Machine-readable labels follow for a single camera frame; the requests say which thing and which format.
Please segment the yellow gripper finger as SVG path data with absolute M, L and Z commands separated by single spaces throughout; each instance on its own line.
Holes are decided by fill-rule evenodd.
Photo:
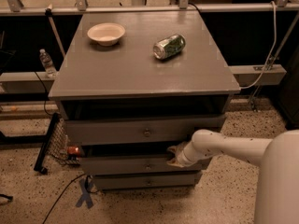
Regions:
M 168 147 L 167 148 L 167 151 L 168 152 L 171 152 L 173 153 L 175 156 L 177 156 L 178 154 L 180 154 L 184 148 L 188 145 L 188 142 L 182 142 L 178 145 L 175 145 L 175 146 L 171 146 L 171 147 Z
M 167 161 L 166 163 L 170 166 L 183 168 L 183 165 L 180 164 L 176 159 L 171 159 L 171 160 Z

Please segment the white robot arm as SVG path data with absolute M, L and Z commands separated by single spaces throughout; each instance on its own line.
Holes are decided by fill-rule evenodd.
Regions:
M 273 139 L 228 137 L 198 130 L 187 142 L 167 149 L 171 166 L 190 167 L 217 155 L 227 155 L 259 168 L 254 223 L 299 224 L 299 131 Z

